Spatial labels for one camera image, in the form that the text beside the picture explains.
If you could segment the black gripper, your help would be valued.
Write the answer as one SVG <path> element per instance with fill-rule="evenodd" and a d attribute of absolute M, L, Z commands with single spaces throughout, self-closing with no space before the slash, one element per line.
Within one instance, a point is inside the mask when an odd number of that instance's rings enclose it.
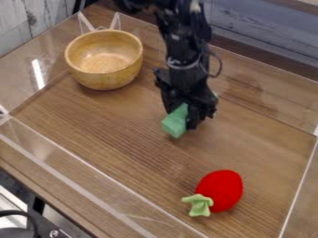
<path fill-rule="evenodd" d="M 201 122 L 213 118 L 218 111 L 219 98 L 207 85 L 210 77 L 221 73 L 210 73 L 210 59 L 197 59 L 182 64 L 167 59 L 166 68 L 155 68 L 155 85 L 161 89 L 162 101 L 167 113 L 183 103 L 187 104 L 186 129 L 194 130 Z"/>

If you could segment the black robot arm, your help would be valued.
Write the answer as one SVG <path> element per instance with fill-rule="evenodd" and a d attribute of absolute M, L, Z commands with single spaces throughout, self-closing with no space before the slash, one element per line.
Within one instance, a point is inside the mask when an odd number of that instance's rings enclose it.
<path fill-rule="evenodd" d="M 115 0 L 119 8 L 138 13 L 153 7 L 157 26 L 166 43 L 167 68 L 155 68 L 155 84 L 161 88 L 167 113 L 183 104 L 186 109 L 186 130 L 195 129 L 201 122 L 213 118 L 219 99 L 209 88 L 207 79 L 221 75 L 210 73 L 209 41 L 211 27 L 205 16 L 203 0 Z"/>

